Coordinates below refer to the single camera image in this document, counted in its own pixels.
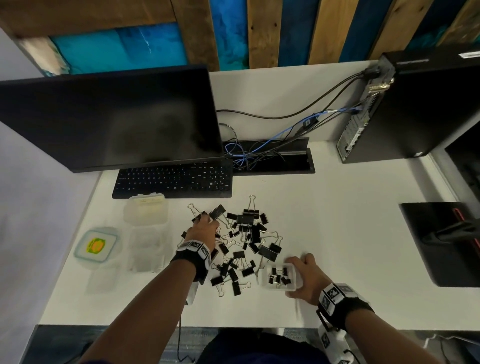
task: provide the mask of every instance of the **wrist strap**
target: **wrist strap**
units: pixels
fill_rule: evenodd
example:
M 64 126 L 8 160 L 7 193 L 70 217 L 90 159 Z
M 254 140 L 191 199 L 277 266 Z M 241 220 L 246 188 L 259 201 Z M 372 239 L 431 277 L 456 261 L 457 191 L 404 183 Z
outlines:
M 368 302 L 345 283 L 332 283 L 321 293 L 318 303 L 317 315 L 321 315 L 334 327 L 345 330 L 347 315 L 358 309 L 372 311 Z
M 200 284 L 204 283 L 212 263 L 210 252 L 205 244 L 198 240 L 183 242 L 170 262 L 178 259 L 185 259 L 193 263 L 197 271 L 193 281 L 200 282 Z

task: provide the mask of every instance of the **keyboard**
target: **keyboard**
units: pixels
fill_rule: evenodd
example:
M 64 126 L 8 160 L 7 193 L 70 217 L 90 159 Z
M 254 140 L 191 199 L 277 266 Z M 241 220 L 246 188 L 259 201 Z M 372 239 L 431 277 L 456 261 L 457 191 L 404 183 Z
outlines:
M 112 198 L 158 193 L 166 198 L 232 197 L 232 161 L 120 170 Z

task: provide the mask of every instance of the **left hand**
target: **left hand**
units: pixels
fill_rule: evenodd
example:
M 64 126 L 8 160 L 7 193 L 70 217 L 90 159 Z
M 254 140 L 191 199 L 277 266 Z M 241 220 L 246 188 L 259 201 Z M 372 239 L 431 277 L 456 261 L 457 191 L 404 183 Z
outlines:
M 187 230 L 185 241 L 198 240 L 212 252 L 215 248 L 215 232 L 219 225 L 220 223 L 217 220 L 210 222 L 210 216 L 202 214 L 200 219 L 196 219 L 193 226 Z

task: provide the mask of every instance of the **computer monitor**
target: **computer monitor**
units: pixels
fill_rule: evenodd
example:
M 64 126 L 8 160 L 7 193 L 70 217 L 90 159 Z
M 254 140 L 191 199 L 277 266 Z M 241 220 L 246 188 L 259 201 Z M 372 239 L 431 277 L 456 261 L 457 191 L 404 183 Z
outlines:
M 73 172 L 223 158 L 204 66 L 1 82 L 0 122 Z

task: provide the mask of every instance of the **desk surface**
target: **desk surface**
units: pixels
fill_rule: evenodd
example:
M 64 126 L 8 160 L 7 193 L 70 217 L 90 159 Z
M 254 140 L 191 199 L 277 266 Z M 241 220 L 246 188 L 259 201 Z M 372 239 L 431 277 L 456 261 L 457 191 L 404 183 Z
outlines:
M 334 281 L 350 284 L 398 329 L 480 329 L 480 290 L 435 286 L 400 212 L 400 203 L 425 201 L 411 161 L 342 165 L 333 144 L 318 142 L 310 147 L 315 174 L 235 177 L 232 198 L 169 200 L 168 222 L 157 228 L 170 237 L 173 251 L 182 231 L 191 225 L 188 203 L 206 211 L 222 203 L 236 213 L 247 207 L 248 196 L 254 194 L 257 209 L 268 215 L 268 228 L 284 238 L 277 262 L 289 255 L 313 253 Z M 429 157 L 420 163 L 440 196 L 453 201 Z M 125 200 L 111 198 L 116 176 L 117 171 L 105 171 L 100 177 L 40 324 L 108 325 L 153 278 L 153 273 L 131 273 L 126 268 L 131 227 L 123 222 Z M 119 229 L 122 250 L 106 263 L 119 267 L 115 288 L 91 294 L 91 267 L 78 261 L 73 250 L 81 236 L 96 226 Z M 218 297 L 206 281 L 194 304 L 185 307 L 183 324 L 318 326 L 313 306 L 262 289 L 254 276 L 249 278 L 252 288 L 237 297 L 227 284 L 225 296 Z

